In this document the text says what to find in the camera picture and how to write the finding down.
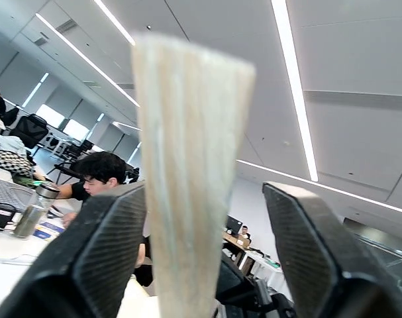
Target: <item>ceiling light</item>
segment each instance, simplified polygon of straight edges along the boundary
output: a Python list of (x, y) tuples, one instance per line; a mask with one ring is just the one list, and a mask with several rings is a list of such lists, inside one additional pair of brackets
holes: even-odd
[(102, 12), (108, 17), (108, 19), (115, 25), (115, 27), (121, 32), (122, 35), (132, 44), (135, 45), (136, 42), (133, 40), (131, 35), (126, 31), (126, 29), (121, 25), (117, 18), (110, 12), (106, 5), (103, 4), (101, 0), (94, 0)]
[(130, 125), (128, 125), (128, 124), (119, 123), (118, 121), (115, 121), (115, 122), (113, 123), (113, 125), (114, 125), (114, 126), (125, 126), (125, 127), (128, 127), (128, 128), (131, 128), (131, 129), (136, 129), (137, 131), (142, 131), (142, 129), (140, 129), (140, 128), (138, 128), (138, 127), (130, 126)]
[(312, 181), (309, 181), (309, 180), (306, 180), (306, 179), (303, 179), (303, 178), (300, 178), (300, 177), (292, 176), (290, 174), (285, 174), (284, 172), (269, 169), (269, 168), (259, 166), (257, 164), (253, 164), (251, 162), (247, 162), (247, 161), (244, 161), (244, 160), (236, 160), (236, 161), (240, 162), (241, 164), (247, 164), (248, 166), (251, 166), (251, 167), (255, 167), (255, 168), (259, 168), (259, 169), (262, 169), (262, 170), (265, 170), (265, 171), (268, 171), (268, 172), (272, 172), (274, 174), (279, 174), (279, 175), (281, 175), (283, 177), (291, 178), (291, 179), (294, 179), (294, 180), (297, 180), (297, 181), (300, 181), (300, 182), (305, 182), (306, 184), (311, 184), (313, 186), (321, 187), (321, 188), (326, 189), (326, 190), (330, 190), (330, 191), (337, 192), (337, 193), (340, 193), (340, 194), (343, 194), (343, 195), (347, 195), (348, 197), (353, 197), (355, 199), (359, 199), (359, 200), (362, 200), (362, 201), (365, 201), (365, 202), (368, 202), (368, 203), (373, 203), (373, 204), (379, 205), (380, 207), (385, 207), (385, 208), (388, 208), (388, 209), (391, 209), (391, 210), (394, 210), (394, 211), (402, 212), (401, 208), (394, 207), (393, 205), (389, 205), (389, 204), (379, 202), (379, 201), (374, 201), (372, 199), (368, 199), (366, 197), (362, 197), (362, 196), (359, 196), (359, 195), (356, 195), (356, 194), (353, 194), (353, 193), (350, 193), (350, 192), (347, 192), (347, 191), (339, 190), (339, 189), (336, 189), (334, 187), (328, 187), (327, 185), (324, 185), (324, 184), (319, 184), (317, 182), (312, 182)]
[(104, 115), (105, 115), (104, 113), (100, 114), (99, 117), (97, 118), (97, 122), (101, 121)]
[(86, 55), (81, 53), (78, 48), (76, 48), (67, 38), (59, 33), (44, 17), (36, 13), (36, 16), (61, 40), (63, 40), (75, 53), (77, 53), (83, 60), (86, 61), (92, 68), (95, 69), (96, 72), (101, 74), (103, 78), (105, 78), (112, 86), (114, 86), (120, 93), (122, 93), (129, 101), (135, 104), (137, 107), (140, 107), (139, 104), (129, 95), (127, 94), (121, 87), (119, 87), (107, 74), (103, 72), (100, 68), (98, 68), (95, 63), (93, 63)]
[(305, 157), (311, 180), (317, 182), (319, 176), (315, 165), (313, 143), (311, 142), (311, 134), (308, 126), (307, 111), (305, 110), (305, 101), (301, 85), (301, 77), (299, 75), (298, 62), (296, 59), (295, 45), (293, 43), (292, 30), (289, 22), (289, 14), (287, 13), (285, 0), (272, 0), (274, 17), (276, 18), (277, 29), (283, 55), (285, 57), (287, 74), (291, 84), (293, 103), (298, 117), (299, 130), (301, 131), (302, 143), (304, 146)]
[(127, 160), (127, 163), (128, 163), (128, 164), (130, 164), (130, 161), (132, 161), (133, 157), (136, 155), (137, 150), (139, 150), (141, 144), (142, 144), (142, 142), (139, 142), (139, 144), (137, 145), (136, 149), (134, 149), (132, 155), (131, 155), (130, 158)]

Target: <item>dark hair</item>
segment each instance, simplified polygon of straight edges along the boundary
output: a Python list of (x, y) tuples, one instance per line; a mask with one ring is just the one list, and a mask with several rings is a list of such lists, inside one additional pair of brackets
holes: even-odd
[(102, 151), (90, 154), (80, 160), (77, 172), (84, 177), (90, 177), (107, 183), (110, 178), (116, 178), (119, 184), (126, 180), (126, 163), (116, 154)]

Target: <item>black shirt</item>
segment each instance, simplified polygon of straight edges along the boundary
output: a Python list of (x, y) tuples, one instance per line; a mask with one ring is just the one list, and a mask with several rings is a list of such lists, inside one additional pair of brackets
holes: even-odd
[(2, 97), (0, 97), (0, 115), (4, 115), (7, 111), (7, 106), (5, 105), (5, 101)]
[(86, 201), (87, 199), (90, 198), (90, 194), (84, 190), (84, 181), (82, 182), (76, 182), (75, 184), (71, 185), (72, 189), (72, 195), (71, 197), (73, 199), (79, 200), (79, 201)]

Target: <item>ceiling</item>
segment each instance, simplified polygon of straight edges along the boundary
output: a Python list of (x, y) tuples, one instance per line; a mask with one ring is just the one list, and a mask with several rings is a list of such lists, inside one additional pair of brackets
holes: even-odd
[[(253, 61), (258, 77), (239, 158), (309, 180), (270, 0), (104, 0), (129, 31), (188, 39)], [(402, 0), (287, 0), (319, 183), (402, 208)], [(132, 83), (130, 44), (93, 0), (0, 1), (0, 32), (116, 121), (136, 107), (34, 15), (64, 33), (113, 81)], [(46, 44), (34, 42), (44, 33)], [(101, 87), (87, 87), (83, 81)], [(126, 89), (134, 96), (134, 91)], [(402, 211), (238, 164), (242, 178), (303, 186), (342, 216), (402, 237)]]

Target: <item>hand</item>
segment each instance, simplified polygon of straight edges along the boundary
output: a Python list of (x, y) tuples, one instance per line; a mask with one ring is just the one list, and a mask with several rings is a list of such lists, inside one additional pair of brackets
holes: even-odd
[(65, 229), (68, 228), (68, 226), (75, 219), (75, 217), (77, 217), (77, 213), (68, 213), (62, 217), (62, 224)]

